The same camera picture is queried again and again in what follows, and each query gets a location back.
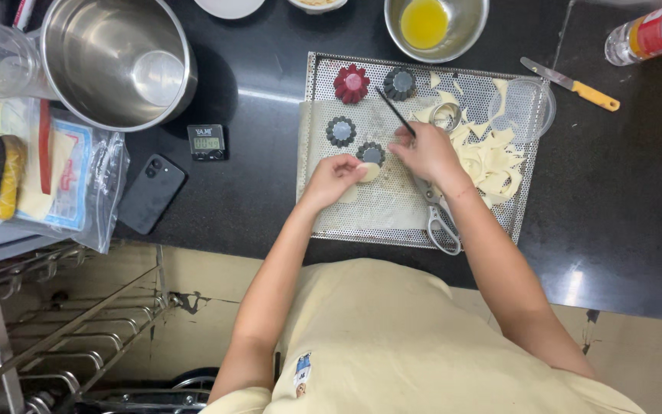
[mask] black phone case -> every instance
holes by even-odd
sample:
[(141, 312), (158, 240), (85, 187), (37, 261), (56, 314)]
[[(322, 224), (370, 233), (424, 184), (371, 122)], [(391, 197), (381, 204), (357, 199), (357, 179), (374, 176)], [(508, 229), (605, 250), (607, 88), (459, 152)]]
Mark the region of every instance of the black phone case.
[(177, 165), (161, 155), (152, 155), (121, 198), (119, 221), (139, 234), (149, 234), (184, 182), (185, 173)]

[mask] plastic cup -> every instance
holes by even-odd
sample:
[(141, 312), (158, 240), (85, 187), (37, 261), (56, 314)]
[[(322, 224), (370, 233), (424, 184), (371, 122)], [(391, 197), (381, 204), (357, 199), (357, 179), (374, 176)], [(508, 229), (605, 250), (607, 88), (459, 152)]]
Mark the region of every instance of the plastic cup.
[(556, 116), (556, 99), (543, 81), (519, 77), (508, 82), (505, 112), (498, 116), (501, 96), (494, 94), (489, 102), (490, 126), (494, 130), (512, 128), (514, 144), (527, 144), (546, 133)]
[(58, 99), (45, 77), (37, 43), (0, 24), (0, 98), (10, 97)]

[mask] stainless steel pot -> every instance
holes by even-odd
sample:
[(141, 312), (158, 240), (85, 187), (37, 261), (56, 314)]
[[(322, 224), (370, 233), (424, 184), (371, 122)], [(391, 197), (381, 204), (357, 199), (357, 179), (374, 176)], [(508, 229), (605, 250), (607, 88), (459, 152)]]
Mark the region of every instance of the stainless steel pot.
[(55, 0), (41, 54), (60, 101), (106, 130), (166, 122), (196, 93), (193, 50), (163, 0)]

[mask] stainless steel bowl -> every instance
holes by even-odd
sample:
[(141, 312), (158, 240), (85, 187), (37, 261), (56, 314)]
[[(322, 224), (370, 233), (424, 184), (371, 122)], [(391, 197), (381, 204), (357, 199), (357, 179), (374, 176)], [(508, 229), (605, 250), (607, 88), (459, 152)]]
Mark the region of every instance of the stainless steel bowl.
[(426, 63), (442, 63), (469, 50), (484, 30), (489, 0), (438, 0), (449, 15), (446, 37), (432, 49), (416, 49), (402, 36), (400, 17), (412, 0), (385, 0), (385, 23), (397, 47), (411, 58)]
[(196, 93), (196, 59), (163, 0), (55, 0), (41, 53), (62, 103), (107, 130), (168, 121)]

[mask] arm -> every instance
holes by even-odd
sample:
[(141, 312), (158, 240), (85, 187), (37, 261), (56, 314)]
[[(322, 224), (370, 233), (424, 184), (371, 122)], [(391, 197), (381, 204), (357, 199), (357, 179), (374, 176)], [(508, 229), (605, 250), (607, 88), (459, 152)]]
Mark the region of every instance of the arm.
[(229, 349), (208, 402), (249, 387), (272, 390), (272, 353), (295, 294), (313, 223), (366, 171), (352, 155), (336, 155), (318, 163), (303, 196), (282, 226), (270, 253), (244, 294), (234, 321)]
[(444, 193), (474, 280), (502, 334), (553, 368), (594, 378), (593, 368), (548, 304), (538, 277), (459, 164), (449, 137), (432, 125), (411, 124), (416, 145), (410, 146), (412, 137), (399, 130), (401, 145), (389, 149)]

